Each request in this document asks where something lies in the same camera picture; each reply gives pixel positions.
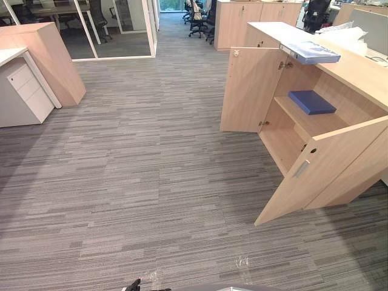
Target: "gray striped carpet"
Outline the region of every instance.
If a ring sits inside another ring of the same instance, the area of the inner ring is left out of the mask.
[[[172,289],[387,290],[381,182],[253,226],[281,174],[256,134],[219,131],[228,56],[188,33],[161,15],[156,59],[77,63],[78,107],[0,129],[0,290],[114,291],[154,271]]]

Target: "wooden cabinet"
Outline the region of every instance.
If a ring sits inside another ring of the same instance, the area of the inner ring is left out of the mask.
[[[27,47],[62,106],[75,106],[85,85],[53,22],[0,27],[0,49]]]
[[[367,5],[354,5],[344,3],[339,10],[336,18],[334,19],[333,25],[340,25],[349,21],[350,15],[354,9],[364,10],[368,12],[373,12],[382,15],[388,15],[388,7],[377,7],[377,6],[367,6]]]
[[[243,46],[248,22],[281,21],[296,26],[301,7],[302,3],[218,0],[214,48],[228,50]]]
[[[276,39],[248,25],[244,41],[245,47],[279,47],[279,44]]]
[[[264,3],[260,21],[280,21],[296,26],[301,7],[301,3]]]
[[[231,49],[220,129],[257,132],[284,175],[256,226],[298,209],[350,202],[388,168],[384,88],[361,84],[365,76],[357,84],[340,74],[347,64],[351,73],[355,58],[359,69],[375,70],[374,78],[388,72],[350,52],[341,54],[340,65],[301,65],[278,48]],[[287,96],[297,90],[316,91],[336,112],[305,114]]]
[[[217,3],[214,46],[218,50],[244,45],[247,23],[259,21],[263,4]]]

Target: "cabinet shelf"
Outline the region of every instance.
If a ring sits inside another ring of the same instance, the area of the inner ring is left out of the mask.
[[[294,129],[263,129],[259,136],[285,176],[301,154],[304,141]]]
[[[335,113],[307,115],[288,96],[276,96],[275,101],[310,137],[349,126]]]

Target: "blue book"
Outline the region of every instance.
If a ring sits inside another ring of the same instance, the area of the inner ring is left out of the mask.
[[[336,108],[314,91],[291,91],[289,97],[308,115],[334,113]]]
[[[325,62],[338,62],[340,55],[312,41],[280,44],[279,48],[301,64],[319,64]]]

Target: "glass partition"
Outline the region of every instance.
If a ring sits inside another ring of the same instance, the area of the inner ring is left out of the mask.
[[[95,45],[99,58],[151,55],[141,0],[102,0],[102,13],[109,36]]]
[[[15,25],[3,1],[20,24],[54,22],[72,59],[155,55],[153,0],[0,0],[0,25]]]

